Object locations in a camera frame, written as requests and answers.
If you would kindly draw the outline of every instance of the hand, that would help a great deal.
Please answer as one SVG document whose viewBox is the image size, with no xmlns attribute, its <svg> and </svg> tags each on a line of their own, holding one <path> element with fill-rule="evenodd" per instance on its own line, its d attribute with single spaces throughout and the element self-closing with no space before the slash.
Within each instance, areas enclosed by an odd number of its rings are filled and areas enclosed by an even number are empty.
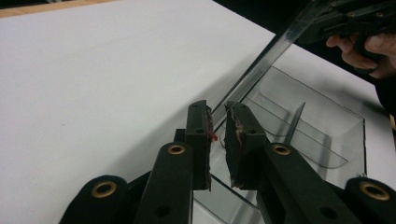
<svg viewBox="0 0 396 224">
<path fill-rule="evenodd" d="M 367 38 L 364 44 L 366 50 L 383 55 L 379 64 L 361 56 L 353 49 L 356 38 L 357 35 L 346 38 L 341 38 L 340 35 L 333 35 L 329 37 L 326 45 L 331 48 L 338 46 L 343 51 L 343 60 L 354 67 L 375 69 L 370 74 L 372 77 L 380 79 L 396 76 L 396 35 L 375 35 Z"/>
</svg>

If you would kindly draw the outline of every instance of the white surface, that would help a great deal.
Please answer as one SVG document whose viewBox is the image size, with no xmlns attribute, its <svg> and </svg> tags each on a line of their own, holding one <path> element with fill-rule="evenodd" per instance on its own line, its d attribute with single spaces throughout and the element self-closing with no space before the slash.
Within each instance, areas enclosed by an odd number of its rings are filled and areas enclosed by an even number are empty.
<svg viewBox="0 0 396 224">
<path fill-rule="evenodd" d="M 0 30 L 1 223 L 56 223 L 92 178 L 145 173 L 187 106 L 214 106 L 272 36 L 208 0 L 111 2 Z M 369 176 L 396 188 L 374 88 L 298 48 L 276 65 L 366 118 Z"/>
</svg>

